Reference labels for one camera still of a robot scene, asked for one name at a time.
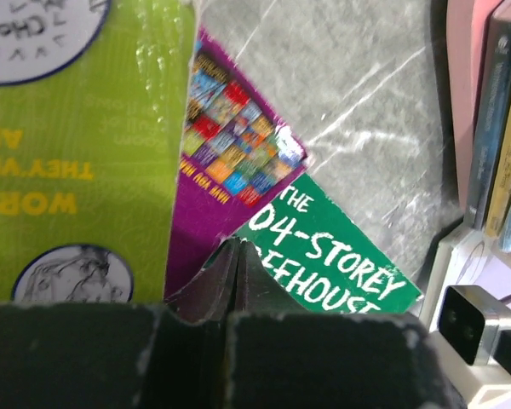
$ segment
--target oval illustration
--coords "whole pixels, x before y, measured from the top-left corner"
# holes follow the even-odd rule
[[[20,274],[16,302],[127,302],[133,278],[127,263],[98,245],[66,245],[46,251]]]
[[[0,0],[0,85],[47,77],[98,35],[112,0]]]

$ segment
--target red square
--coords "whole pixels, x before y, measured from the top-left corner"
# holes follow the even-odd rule
[[[220,132],[220,125],[206,115],[199,116],[193,124],[193,128],[207,141],[214,138]]]
[[[248,207],[253,207],[260,201],[262,195],[260,195],[252,186],[248,186],[239,193],[237,197]]]
[[[244,92],[242,87],[236,81],[232,81],[225,87],[223,93],[229,98],[231,101],[236,102],[239,105],[245,106],[250,99],[248,94]]]

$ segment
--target small silver camera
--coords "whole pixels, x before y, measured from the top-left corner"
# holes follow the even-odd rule
[[[438,329],[466,364],[484,366],[500,333],[511,329],[511,309],[477,285],[448,287]]]

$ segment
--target white oval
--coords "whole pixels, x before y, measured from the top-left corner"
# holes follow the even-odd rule
[[[0,0],[0,85],[52,75],[98,35],[112,0]]]

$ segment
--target green book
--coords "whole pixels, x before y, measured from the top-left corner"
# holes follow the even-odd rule
[[[238,230],[263,266],[316,312],[403,313],[416,288],[308,175]]]
[[[195,16],[0,1],[0,301],[160,301]]]

